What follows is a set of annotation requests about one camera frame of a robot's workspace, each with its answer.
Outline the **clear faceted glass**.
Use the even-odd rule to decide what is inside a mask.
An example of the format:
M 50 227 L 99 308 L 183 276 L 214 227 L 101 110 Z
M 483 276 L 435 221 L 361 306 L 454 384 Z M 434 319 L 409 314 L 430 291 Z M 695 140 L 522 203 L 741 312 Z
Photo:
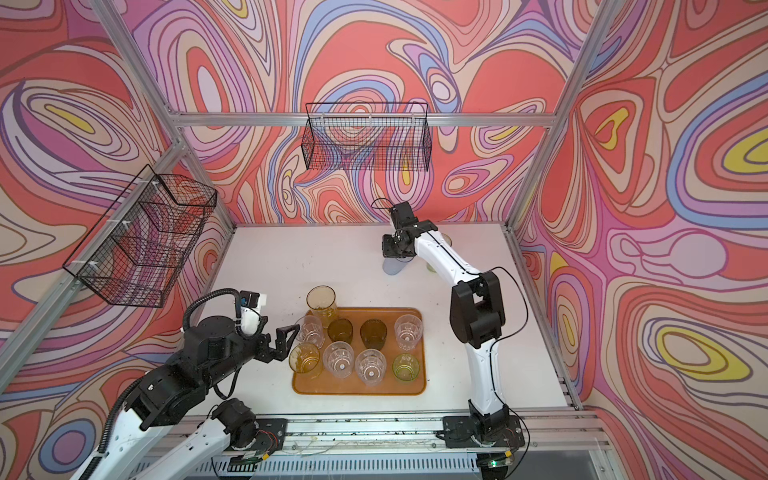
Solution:
M 354 349 L 345 341 L 332 342 L 325 348 L 322 361 L 325 370 L 331 375 L 339 379 L 345 379 L 354 370 Z
M 323 348 L 325 343 L 325 330 L 322 320 L 313 316 L 306 315 L 298 320 L 299 332 L 296 337 L 298 343 L 309 343 L 318 350 Z

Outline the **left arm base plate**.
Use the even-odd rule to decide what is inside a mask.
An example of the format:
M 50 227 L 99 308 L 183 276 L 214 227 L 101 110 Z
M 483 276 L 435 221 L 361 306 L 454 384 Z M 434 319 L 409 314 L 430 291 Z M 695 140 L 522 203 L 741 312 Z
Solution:
M 285 418 L 257 418 L 247 430 L 248 443 L 243 450 L 272 454 L 283 448 L 288 420 Z

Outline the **bluish clear tall glass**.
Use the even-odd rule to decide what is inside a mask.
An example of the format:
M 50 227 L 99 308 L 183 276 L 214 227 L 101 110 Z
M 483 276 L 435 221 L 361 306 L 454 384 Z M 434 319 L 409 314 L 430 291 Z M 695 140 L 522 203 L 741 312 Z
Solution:
M 389 276 L 398 275 L 404 268 L 406 268 L 412 261 L 410 258 L 385 258 L 382 263 L 382 270 Z

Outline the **yellow tall glass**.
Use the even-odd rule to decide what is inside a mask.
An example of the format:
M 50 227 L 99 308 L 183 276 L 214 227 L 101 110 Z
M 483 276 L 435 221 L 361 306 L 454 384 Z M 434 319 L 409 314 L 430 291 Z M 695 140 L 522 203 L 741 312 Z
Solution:
M 315 286 L 306 295 L 306 304 L 311 314 L 321 320 L 325 329 L 338 318 L 336 299 L 335 290 L 328 285 Z

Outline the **brown tall glass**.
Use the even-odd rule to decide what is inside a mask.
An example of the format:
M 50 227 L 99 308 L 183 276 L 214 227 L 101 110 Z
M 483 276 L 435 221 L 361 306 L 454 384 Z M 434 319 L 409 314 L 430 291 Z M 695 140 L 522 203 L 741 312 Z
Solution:
M 387 339 L 387 325 L 380 319 L 366 320 L 360 327 L 360 337 L 366 349 L 381 350 Z

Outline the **yellow short plastic glass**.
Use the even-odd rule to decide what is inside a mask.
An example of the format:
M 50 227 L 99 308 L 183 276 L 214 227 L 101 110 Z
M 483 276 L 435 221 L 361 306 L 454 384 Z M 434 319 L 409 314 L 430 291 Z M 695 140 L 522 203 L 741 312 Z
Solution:
M 314 379 L 323 371 L 320 350 L 312 343 L 296 345 L 290 352 L 288 363 L 297 378 Z

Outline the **green short glass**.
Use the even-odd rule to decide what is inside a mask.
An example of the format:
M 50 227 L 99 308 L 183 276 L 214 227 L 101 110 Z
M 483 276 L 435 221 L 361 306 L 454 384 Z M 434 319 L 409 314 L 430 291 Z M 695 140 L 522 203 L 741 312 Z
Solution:
M 415 381 L 421 367 L 416 356 L 410 353 L 402 353 L 395 357 L 392 363 L 395 378 L 402 382 Z

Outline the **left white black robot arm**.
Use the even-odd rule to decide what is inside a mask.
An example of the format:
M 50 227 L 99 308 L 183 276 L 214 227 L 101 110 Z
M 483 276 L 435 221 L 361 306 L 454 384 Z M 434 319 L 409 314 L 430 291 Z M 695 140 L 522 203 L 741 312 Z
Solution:
M 146 453 L 210 391 L 221 397 L 219 384 L 236 378 L 252 360 L 283 361 L 298 335 L 294 324 L 271 335 L 245 334 L 226 316 L 211 316 L 184 329 L 184 344 L 163 365 L 133 381 L 111 408 L 96 449 L 75 479 L 126 479 Z

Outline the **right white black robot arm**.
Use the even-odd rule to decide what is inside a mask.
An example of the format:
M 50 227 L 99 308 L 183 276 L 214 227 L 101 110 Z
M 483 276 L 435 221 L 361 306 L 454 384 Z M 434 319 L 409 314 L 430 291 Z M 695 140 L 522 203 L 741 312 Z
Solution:
M 390 204 L 394 232 L 382 237 L 382 255 L 398 260 L 419 257 L 451 287 L 449 323 L 465 346 L 471 381 L 468 415 L 462 433 L 449 429 L 444 419 L 442 438 L 449 447 L 470 442 L 480 446 L 502 443 L 510 450 L 525 445 L 522 419 L 513 412 L 500 391 L 498 344 L 509 339 L 502 328 L 506 315 L 502 285 L 493 268 L 482 271 L 470 265 L 448 245 L 438 227 L 417 218 L 409 202 Z

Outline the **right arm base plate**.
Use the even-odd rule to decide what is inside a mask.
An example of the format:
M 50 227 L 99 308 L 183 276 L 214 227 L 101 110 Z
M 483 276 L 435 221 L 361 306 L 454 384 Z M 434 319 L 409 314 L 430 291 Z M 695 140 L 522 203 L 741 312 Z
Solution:
M 436 436 L 448 448 L 507 448 L 526 445 L 525 429 L 518 416 L 499 421 L 480 421 L 471 416 L 445 416 Z

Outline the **green tall glass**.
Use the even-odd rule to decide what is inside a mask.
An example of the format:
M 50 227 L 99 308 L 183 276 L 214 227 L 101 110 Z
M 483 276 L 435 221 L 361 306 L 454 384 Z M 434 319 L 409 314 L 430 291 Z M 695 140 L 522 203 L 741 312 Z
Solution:
M 425 233 L 428 238 L 430 247 L 426 249 L 428 253 L 428 259 L 440 259 L 438 264 L 441 267 L 445 267 L 448 264 L 453 264 L 452 258 L 449 256 L 450 248 L 452 247 L 452 239 L 449 235 L 441 232 L 428 232 Z M 427 261 L 427 269 L 432 273 L 437 273 L 438 269 L 430 261 Z

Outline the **clear faceted glass front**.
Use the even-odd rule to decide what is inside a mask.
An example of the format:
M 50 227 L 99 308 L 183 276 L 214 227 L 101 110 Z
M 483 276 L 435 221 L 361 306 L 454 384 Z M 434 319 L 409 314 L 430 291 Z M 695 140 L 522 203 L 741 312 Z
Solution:
M 354 370 L 354 349 L 345 341 L 332 342 L 325 348 L 322 361 L 325 370 L 331 375 L 339 379 L 345 379 Z

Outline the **brown short glass front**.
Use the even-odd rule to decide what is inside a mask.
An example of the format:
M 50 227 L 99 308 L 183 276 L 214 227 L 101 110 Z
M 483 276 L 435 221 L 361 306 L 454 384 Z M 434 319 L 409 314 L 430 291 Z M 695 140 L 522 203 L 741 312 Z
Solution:
M 349 319 L 337 318 L 328 325 L 327 333 L 332 342 L 342 341 L 351 344 L 354 338 L 354 327 Z

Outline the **brown plastic tray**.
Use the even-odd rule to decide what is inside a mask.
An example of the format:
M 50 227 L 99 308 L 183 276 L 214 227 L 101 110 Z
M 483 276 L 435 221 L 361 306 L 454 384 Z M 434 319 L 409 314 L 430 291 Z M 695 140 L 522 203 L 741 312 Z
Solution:
M 320 364 L 320 373 L 315 375 L 293 374 L 292 388 L 300 395 L 321 396 L 416 396 L 426 388 L 426 366 L 424 355 L 424 343 L 420 340 L 415 348 L 410 351 L 402 350 L 395 338 L 395 323 L 404 315 L 413 315 L 419 320 L 422 314 L 415 308 L 406 307 L 343 307 L 339 309 L 342 318 L 351 321 L 355 328 L 352 348 L 355 356 L 364 350 L 364 344 L 359 334 L 359 328 L 370 319 L 381 320 L 387 327 L 388 334 L 382 354 L 386 359 L 386 371 L 382 381 L 377 385 L 368 386 L 360 379 L 355 370 L 352 370 L 346 378 L 334 376 L 323 364 Z M 415 375 L 410 380 L 400 379 L 396 376 L 395 359 L 401 354 L 410 354 L 416 360 Z

